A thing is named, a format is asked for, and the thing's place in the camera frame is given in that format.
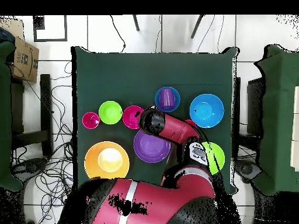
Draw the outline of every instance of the lime green bowl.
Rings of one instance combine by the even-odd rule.
[[[203,142],[203,146],[206,149],[206,154],[208,158],[208,165],[210,167],[211,174],[218,173],[218,168],[214,160],[214,155],[217,160],[219,169],[221,170],[224,166],[225,156],[223,150],[216,143]]]
[[[106,101],[100,105],[99,117],[105,124],[116,124],[123,115],[121,106],[115,101]]]

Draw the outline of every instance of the blue bowl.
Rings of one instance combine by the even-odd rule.
[[[223,118],[222,101],[213,94],[201,94],[190,105],[190,117],[199,127],[211,128]]]
[[[160,92],[162,89],[172,89],[172,93],[173,93],[173,96],[175,97],[175,105],[171,108],[162,108],[160,106],[160,103],[159,103],[159,95],[160,95]],[[179,92],[174,89],[173,87],[162,87],[160,88],[157,93],[156,93],[156,96],[155,96],[155,104],[156,106],[161,110],[161,111],[164,111],[166,113],[170,113],[171,111],[174,111],[177,109],[177,107],[180,105],[180,94]]]

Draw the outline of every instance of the tile floor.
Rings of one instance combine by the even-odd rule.
[[[15,16],[24,24],[25,40],[40,50],[39,74],[37,83],[30,83],[39,95],[40,74],[50,74],[52,79],[68,76],[71,71],[71,46],[81,46],[93,52],[115,53],[123,48],[123,42],[117,35],[110,16],[67,16],[67,41],[34,42],[33,17]],[[157,34],[161,28],[159,15],[137,15],[140,31],[135,29],[131,15],[113,16],[114,23],[126,42],[125,53],[154,53],[161,52],[161,32],[159,39]],[[247,83],[251,79],[261,76],[253,62],[263,57],[263,49],[268,44],[280,44],[288,50],[299,48],[298,21],[288,21],[292,17],[276,15],[207,15],[197,30],[194,39],[191,33],[198,15],[163,15],[163,46],[164,53],[191,52],[196,53],[221,53],[227,47],[237,46],[240,53],[237,58],[237,76],[241,77],[241,115],[240,122],[247,123]],[[45,30],[37,30],[38,39],[63,39],[63,16],[45,16]],[[71,85],[71,78],[52,80],[52,88],[59,85]],[[40,102],[25,84],[23,124],[25,131],[40,129]],[[72,94],[71,87],[57,87],[53,95],[65,105],[63,123],[72,130]],[[57,106],[53,105],[54,118],[58,121],[60,113]],[[246,126],[240,125],[240,131],[246,133]],[[53,136],[56,138],[58,127],[53,121]],[[70,140],[70,136],[64,137],[64,142]],[[62,144],[59,136],[54,143],[54,148]],[[30,145],[24,159],[41,156],[41,146]],[[55,154],[55,158],[63,157],[62,152]],[[234,175],[234,183],[238,192],[233,198],[238,206],[238,211],[243,224],[252,224],[254,213],[253,191],[250,185],[244,184],[238,175]],[[44,190],[45,186],[37,180],[37,184]],[[31,179],[25,192],[26,219],[38,222],[43,214],[41,199],[44,195],[37,188],[34,178]],[[43,200],[44,210],[47,210],[47,202]],[[42,224],[57,224],[62,211],[62,205],[57,205],[50,211],[49,220]]]

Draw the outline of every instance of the table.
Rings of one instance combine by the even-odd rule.
[[[196,96],[212,93],[222,100],[225,112],[222,121],[204,132],[208,140],[220,145],[225,153],[221,171],[225,190],[234,193],[235,187],[230,184],[230,164],[232,58],[236,53],[236,48],[229,48],[223,54],[97,54],[75,47],[78,186],[88,179],[84,169],[88,149],[102,141],[116,142],[127,151],[130,169],[126,178],[160,185],[166,159],[145,163],[135,155],[133,139],[138,130],[128,129],[122,120],[115,125],[101,122],[95,129],[86,129],[81,120],[88,111],[98,113],[99,106],[106,100],[118,102],[123,110],[134,104],[145,109],[155,104],[158,89],[171,86],[180,93],[180,105],[171,114],[183,120],[190,118],[189,106]]]

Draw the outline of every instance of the yellow plate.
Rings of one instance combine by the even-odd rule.
[[[84,168],[89,178],[125,178],[130,167],[127,152],[115,142],[99,142],[91,147],[84,159]]]

